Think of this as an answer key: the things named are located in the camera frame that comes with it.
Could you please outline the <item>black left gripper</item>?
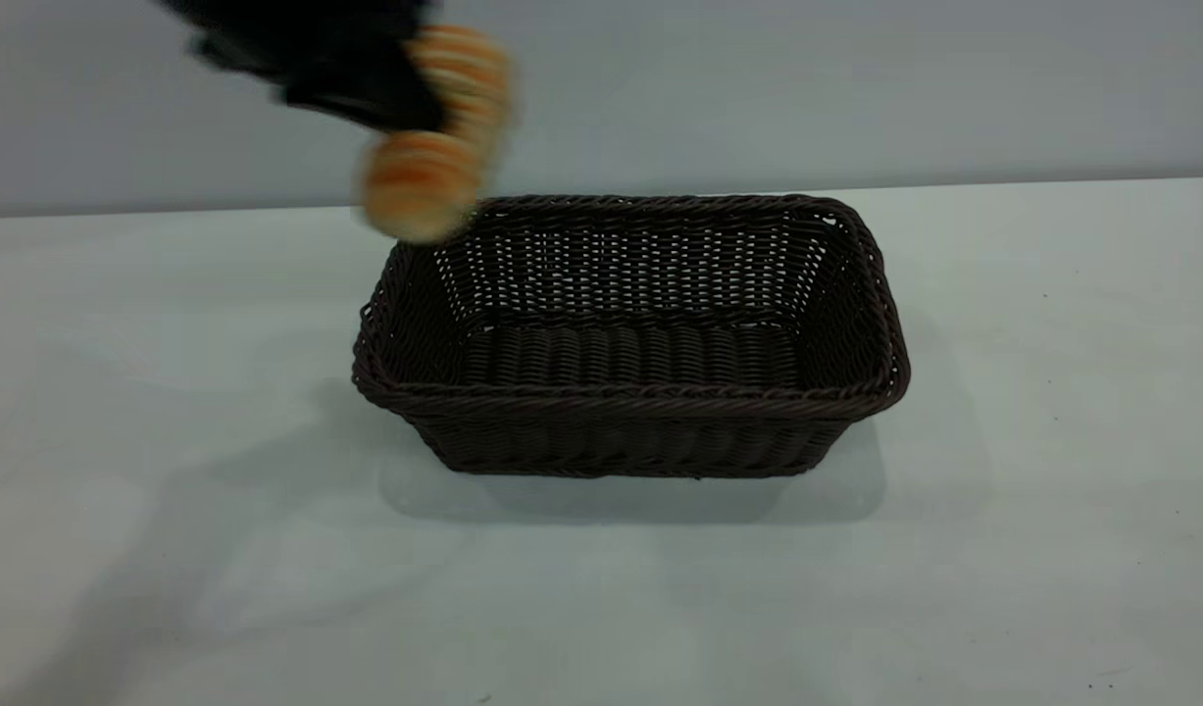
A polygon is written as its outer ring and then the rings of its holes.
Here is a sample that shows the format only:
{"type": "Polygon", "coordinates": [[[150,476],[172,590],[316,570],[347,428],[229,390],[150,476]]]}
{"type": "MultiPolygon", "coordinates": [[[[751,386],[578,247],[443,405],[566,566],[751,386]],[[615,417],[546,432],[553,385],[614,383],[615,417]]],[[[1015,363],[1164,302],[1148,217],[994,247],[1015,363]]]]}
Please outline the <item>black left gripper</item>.
{"type": "Polygon", "coordinates": [[[429,1],[162,1],[213,69],[284,81],[282,103],[380,130],[438,132],[445,111],[395,57],[429,1]]]}

